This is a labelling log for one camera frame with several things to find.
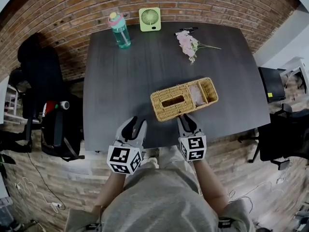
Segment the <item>forearm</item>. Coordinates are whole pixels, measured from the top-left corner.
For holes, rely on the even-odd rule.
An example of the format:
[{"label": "forearm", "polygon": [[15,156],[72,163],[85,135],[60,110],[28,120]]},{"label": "forearm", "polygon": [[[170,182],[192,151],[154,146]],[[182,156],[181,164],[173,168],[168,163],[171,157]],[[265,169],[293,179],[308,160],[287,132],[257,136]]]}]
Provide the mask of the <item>forearm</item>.
[{"label": "forearm", "polygon": [[102,208],[106,208],[123,191],[126,180],[125,174],[111,173],[110,177],[102,187],[92,210],[98,214]]},{"label": "forearm", "polygon": [[193,164],[204,199],[220,215],[228,204],[223,185],[205,160],[197,160]]}]

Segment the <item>fan grille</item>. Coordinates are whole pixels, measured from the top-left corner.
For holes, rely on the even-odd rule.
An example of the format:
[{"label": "fan grille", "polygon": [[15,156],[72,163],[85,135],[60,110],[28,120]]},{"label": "fan grille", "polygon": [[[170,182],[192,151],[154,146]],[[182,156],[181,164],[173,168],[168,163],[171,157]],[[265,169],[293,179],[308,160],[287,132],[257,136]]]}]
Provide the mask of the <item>fan grille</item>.
[{"label": "fan grille", "polygon": [[141,21],[146,25],[153,25],[159,20],[159,14],[153,9],[147,9],[141,13]]}]

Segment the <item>wicker basket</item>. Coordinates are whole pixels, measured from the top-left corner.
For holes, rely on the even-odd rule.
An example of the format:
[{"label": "wicker basket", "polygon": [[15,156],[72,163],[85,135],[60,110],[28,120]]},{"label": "wicker basket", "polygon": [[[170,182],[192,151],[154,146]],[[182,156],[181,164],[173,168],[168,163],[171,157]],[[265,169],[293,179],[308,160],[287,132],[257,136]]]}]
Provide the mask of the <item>wicker basket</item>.
[{"label": "wicker basket", "polygon": [[[196,106],[192,101],[189,86],[193,84],[197,84],[200,88],[203,101],[205,102],[204,105]],[[151,94],[150,99],[156,118],[159,121],[166,121],[217,102],[218,94],[211,79],[205,77],[154,92]]]}]

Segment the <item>yellow bottle cap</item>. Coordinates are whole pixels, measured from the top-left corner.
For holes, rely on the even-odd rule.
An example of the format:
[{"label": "yellow bottle cap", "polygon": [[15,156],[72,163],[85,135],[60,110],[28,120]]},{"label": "yellow bottle cap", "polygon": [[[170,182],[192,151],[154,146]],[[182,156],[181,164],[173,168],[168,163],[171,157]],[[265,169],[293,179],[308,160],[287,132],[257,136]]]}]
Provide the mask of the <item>yellow bottle cap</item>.
[{"label": "yellow bottle cap", "polygon": [[117,13],[116,13],[116,12],[112,12],[112,13],[110,14],[110,19],[115,19],[116,16],[117,16]]}]

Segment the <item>pink flower bouquet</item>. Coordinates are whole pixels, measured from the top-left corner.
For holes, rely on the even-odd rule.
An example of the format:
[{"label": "pink flower bouquet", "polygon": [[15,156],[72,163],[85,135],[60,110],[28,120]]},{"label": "pink flower bouquet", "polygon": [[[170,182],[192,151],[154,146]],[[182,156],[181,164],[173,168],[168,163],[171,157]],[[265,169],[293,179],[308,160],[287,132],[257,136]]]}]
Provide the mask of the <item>pink flower bouquet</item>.
[{"label": "pink flower bouquet", "polygon": [[196,40],[191,35],[189,35],[189,31],[186,31],[186,30],[184,30],[180,33],[177,33],[177,39],[179,40],[180,47],[183,49],[183,53],[185,53],[189,56],[189,60],[191,61],[191,64],[194,63],[194,61],[197,57],[195,52],[198,49],[201,49],[201,48],[204,48],[204,47],[221,49],[221,48],[218,48],[218,47],[201,44],[198,40]]}]

